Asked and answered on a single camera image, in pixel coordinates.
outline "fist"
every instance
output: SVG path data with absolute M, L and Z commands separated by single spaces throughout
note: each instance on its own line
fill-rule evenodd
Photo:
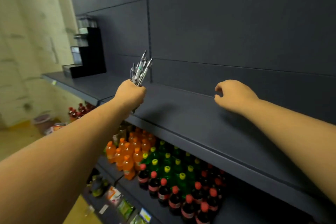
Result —
M 222 97 L 215 95 L 215 102 L 219 106 L 238 114 L 242 114 L 246 105 L 251 101 L 259 99 L 249 86 L 235 80 L 220 82 L 217 84 L 215 91 L 223 95 Z
M 130 112 L 144 102 L 145 95 L 145 87 L 138 87 L 131 80 L 126 80 L 120 84 L 114 98 L 118 99 Z

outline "wooden floor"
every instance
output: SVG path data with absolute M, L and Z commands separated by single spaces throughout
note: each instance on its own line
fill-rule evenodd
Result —
M 0 130 L 0 161 L 41 137 L 29 124 Z M 82 196 L 79 196 L 64 224 L 101 224 L 101 222 L 94 213 L 88 211 L 88 204 Z

